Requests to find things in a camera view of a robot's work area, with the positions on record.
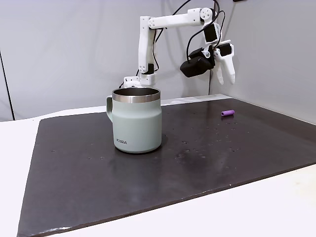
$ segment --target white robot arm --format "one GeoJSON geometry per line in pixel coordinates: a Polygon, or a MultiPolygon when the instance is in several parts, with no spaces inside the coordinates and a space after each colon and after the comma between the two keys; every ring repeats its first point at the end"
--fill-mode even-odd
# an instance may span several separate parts
{"type": "Polygon", "coordinates": [[[189,55],[191,60],[182,64],[180,69],[184,75],[187,77],[201,75],[215,66],[217,75],[220,76],[219,81],[223,84],[223,77],[220,75],[221,63],[230,75],[231,83],[234,83],[235,70],[232,61],[234,46],[230,44],[230,40],[219,42],[221,32],[220,26],[214,22],[216,14],[210,8],[194,8],[189,9],[187,14],[162,17],[141,16],[138,47],[138,69],[140,75],[125,77],[124,87],[153,87],[156,84],[153,55],[155,32],[157,29],[180,26],[202,26],[206,45],[205,48],[193,51],[189,55]]]}

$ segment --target kira logo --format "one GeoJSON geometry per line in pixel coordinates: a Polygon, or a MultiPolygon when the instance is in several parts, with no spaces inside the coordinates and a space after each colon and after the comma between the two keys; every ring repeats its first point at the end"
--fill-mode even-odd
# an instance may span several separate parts
{"type": "Polygon", "coordinates": [[[123,143],[123,144],[127,144],[125,141],[117,139],[118,142],[123,143]]]}

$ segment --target water droplet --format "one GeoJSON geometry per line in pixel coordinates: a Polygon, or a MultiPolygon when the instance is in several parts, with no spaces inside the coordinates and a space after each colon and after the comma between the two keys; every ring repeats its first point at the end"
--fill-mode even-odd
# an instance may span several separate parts
{"type": "Polygon", "coordinates": [[[184,158],[185,155],[184,155],[183,153],[180,153],[180,154],[177,155],[177,157],[178,157],[178,158],[184,158]]]}

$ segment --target white table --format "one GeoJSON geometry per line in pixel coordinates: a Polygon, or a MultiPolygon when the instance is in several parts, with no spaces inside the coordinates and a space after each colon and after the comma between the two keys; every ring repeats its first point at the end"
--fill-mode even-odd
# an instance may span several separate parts
{"type": "MultiPolygon", "coordinates": [[[[227,99],[224,95],[163,100],[163,105],[227,99]]],[[[104,112],[105,106],[0,122],[0,236],[15,237],[41,119],[104,112]]],[[[315,237],[316,165],[116,221],[57,235],[315,237]]]]}

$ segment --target mug handle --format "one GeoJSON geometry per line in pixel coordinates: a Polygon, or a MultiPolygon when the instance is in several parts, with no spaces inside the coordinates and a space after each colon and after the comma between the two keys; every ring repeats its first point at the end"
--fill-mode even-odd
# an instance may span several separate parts
{"type": "Polygon", "coordinates": [[[113,109],[113,100],[112,100],[112,95],[107,97],[107,115],[109,117],[109,119],[111,120],[111,122],[113,122],[112,120],[112,109],[113,109]]]}

